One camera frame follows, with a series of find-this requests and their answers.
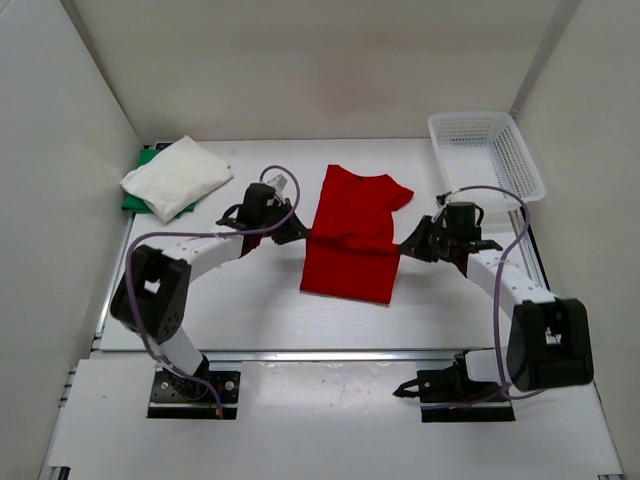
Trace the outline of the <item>red t shirt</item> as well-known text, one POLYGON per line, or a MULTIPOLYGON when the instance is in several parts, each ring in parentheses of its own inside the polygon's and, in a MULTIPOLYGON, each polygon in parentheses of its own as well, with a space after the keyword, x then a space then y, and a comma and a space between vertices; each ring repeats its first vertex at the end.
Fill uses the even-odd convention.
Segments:
POLYGON ((393 214, 414 192, 391 176, 361 176, 340 165, 326 170, 300 289, 388 305, 400 262, 393 214))

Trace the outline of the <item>white t shirt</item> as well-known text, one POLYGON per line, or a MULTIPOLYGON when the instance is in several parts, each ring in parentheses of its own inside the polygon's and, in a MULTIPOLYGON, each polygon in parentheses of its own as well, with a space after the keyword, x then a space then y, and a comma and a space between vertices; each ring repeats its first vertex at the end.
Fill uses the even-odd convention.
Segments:
POLYGON ((226 161, 185 135, 126 174, 120 186, 167 223, 233 178, 226 161))

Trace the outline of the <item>green t shirt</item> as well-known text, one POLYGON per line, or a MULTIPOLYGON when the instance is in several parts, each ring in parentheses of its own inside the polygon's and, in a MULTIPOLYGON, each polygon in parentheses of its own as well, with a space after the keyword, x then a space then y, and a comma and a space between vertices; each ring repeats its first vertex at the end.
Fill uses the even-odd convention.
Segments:
MULTIPOLYGON (((156 149, 142 149, 139 152, 138 167, 145 166, 159 153, 160 150, 156 149)), ((143 200, 130 193, 125 194, 121 204, 121 210, 132 214, 152 214, 152 210, 143 200)))

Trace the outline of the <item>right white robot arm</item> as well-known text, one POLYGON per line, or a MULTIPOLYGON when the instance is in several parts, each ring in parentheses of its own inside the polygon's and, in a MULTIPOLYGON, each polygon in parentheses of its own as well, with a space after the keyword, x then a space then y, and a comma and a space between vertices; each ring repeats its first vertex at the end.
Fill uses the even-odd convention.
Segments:
POLYGON ((482 237, 483 210, 454 202, 424 216, 400 254, 453 264, 493 300, 496 382, 520 392, 582 386, 594 379, 587 310, 536 284, 482 237))

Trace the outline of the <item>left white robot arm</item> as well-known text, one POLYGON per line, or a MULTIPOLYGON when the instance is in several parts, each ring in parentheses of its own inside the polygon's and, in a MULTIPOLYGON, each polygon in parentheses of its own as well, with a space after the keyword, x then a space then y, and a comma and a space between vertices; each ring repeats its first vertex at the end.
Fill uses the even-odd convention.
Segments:
POLYGON ((177 233, 180 241, 168 248, 140 243, 127 254, 110 314, 141 338, 171 387, 189 402, 219 398, 209 380, 207 357, 182 327, 189 287, 209 271, 248 255, 264 238, 284 245, 311 237, 284 196, 285 184, 281 175, 250 184, 242 202, 216 222, 222 228, 218 232, 177 233))

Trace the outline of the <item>white plastic basket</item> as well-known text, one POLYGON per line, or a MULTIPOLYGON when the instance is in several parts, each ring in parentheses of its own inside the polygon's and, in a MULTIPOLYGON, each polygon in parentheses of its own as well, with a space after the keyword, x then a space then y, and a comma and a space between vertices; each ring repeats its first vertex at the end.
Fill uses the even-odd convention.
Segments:
POLYGON ((506 113, 449 112, 427 120, 444 188, 456 201, 470 201, 490 213, 507 213, 520 204, 504 189, 529 204, 546 189, 528 147, 506 113))

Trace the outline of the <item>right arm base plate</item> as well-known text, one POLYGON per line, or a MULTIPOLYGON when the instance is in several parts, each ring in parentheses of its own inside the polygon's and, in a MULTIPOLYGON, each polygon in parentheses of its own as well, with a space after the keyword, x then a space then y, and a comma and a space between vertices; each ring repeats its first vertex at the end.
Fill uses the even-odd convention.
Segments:
POLYGON ((400 399, 418 399, 422 423, 514 422, 511 402, 495 382, 468 377, 462 359, 439 370, 418 370, 414 379, 393 392, 400 399))

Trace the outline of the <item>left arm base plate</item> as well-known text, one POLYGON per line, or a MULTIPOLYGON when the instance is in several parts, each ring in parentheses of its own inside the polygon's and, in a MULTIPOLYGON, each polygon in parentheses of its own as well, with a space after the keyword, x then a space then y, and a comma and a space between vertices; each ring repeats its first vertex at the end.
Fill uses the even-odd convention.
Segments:
POLYGON ((241 384, 241 372, 210 371, 208 383, 217 392, 217 403, 204 385, 176 377, 165 369, 154 374, 147 417, 151 419, 235 420, 241 384))

